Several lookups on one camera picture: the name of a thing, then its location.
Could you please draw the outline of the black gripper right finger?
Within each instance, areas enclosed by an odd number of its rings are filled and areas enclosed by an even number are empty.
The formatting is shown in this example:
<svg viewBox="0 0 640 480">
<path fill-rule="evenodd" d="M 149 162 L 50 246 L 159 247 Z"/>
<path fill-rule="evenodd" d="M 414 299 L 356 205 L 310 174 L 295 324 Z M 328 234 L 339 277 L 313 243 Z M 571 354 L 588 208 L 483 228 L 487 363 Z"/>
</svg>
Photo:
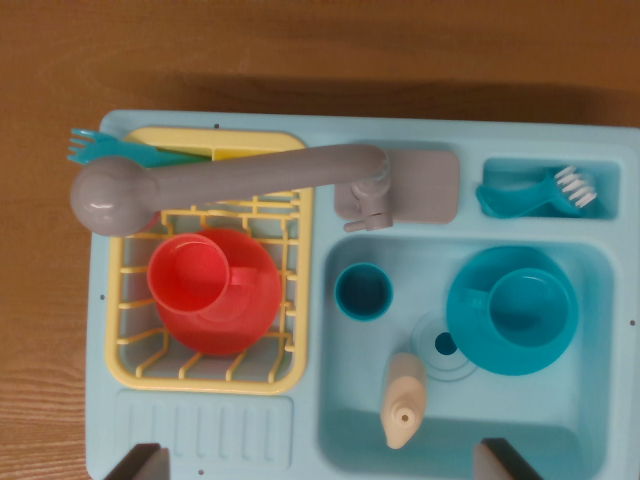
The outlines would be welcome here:
<svg viewBox="0 0 640 480">
<path fill-rule="evenodd" d="M 542 480 L 504 438 L 484 438 L 473 449 L 474 480 Z"/>
</svg>

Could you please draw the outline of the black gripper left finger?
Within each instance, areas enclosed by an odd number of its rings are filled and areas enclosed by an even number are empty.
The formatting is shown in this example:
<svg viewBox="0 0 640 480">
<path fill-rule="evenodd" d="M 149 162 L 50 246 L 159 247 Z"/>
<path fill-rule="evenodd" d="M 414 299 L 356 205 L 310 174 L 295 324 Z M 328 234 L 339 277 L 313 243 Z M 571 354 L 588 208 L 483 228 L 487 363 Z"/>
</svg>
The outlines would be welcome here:
<svg viewBox="0 0 640 480">
<path fill-rule="evenodd" d="M 169 449 L 158 443 L 136 444 L 105 480 L 169 480 Z"/>
</svg>

